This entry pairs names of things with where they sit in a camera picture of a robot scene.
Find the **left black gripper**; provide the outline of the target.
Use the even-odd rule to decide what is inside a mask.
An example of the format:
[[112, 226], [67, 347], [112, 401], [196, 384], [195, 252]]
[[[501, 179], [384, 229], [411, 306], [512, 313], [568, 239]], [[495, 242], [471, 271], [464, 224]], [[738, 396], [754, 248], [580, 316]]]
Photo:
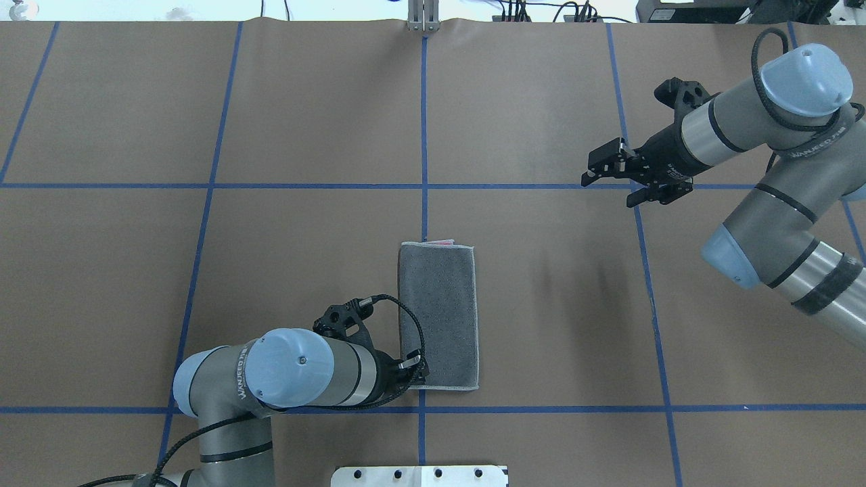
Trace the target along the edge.
[[378, 361], [382, 378], [380, 400], [396, 400], [412, 386], [426, 385], [430, 368], [421, 350], [409, 352], [405, 358], [393, 358], [379, 351]]

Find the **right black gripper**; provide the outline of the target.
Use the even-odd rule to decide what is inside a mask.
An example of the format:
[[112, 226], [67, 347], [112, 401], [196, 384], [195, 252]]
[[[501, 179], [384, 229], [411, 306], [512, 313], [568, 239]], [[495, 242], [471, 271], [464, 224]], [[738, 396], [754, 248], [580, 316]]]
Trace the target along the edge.
[[618, 137], [590, 151], [587, 172], [580, 184], [588, 186], [600, 179], [629, 178], [641, 184], [626, 198], [626, 206], [658, 202], [662, 206], [693, 190], [692, 164], [695, 160], [684, 149], [680, 124], [673, 123], [632, 150], [626, 139]]

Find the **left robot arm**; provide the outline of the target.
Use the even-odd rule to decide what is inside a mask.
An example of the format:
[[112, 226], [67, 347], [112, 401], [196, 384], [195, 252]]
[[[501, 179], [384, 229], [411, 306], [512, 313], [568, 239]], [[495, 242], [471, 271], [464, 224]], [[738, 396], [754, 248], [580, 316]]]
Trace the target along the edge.
[[177, 367], [173, 398], [198, 428], [148, 473], [93, 486], [273, 486], [271, 418], [292, 408], [376, 408], [426, 373], [424, 349], [389, 357], [362, 331], [346, 338], [274, 329], [236, 346], [197, 352]]

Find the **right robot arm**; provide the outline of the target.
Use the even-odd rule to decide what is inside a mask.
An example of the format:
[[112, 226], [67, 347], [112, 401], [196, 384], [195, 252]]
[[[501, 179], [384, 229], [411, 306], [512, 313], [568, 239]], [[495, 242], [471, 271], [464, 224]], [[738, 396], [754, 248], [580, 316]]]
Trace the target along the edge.
[[864, 264], [813, 235], [838, 201], [864, 198], [864, 111], [852, 77], [829, 47], [790, 50], [721, 93], [671, 78], [656, 87], [675, 119], [641, 147], [616, 138], [590, 152], [581, 185], [628, 179], [626, 206], [669, 204], [693, 178], [766, 145], [773, 166], [702, 248], [702, 258], [744, 289], [763, 284], [792, 307], [864, 348]]

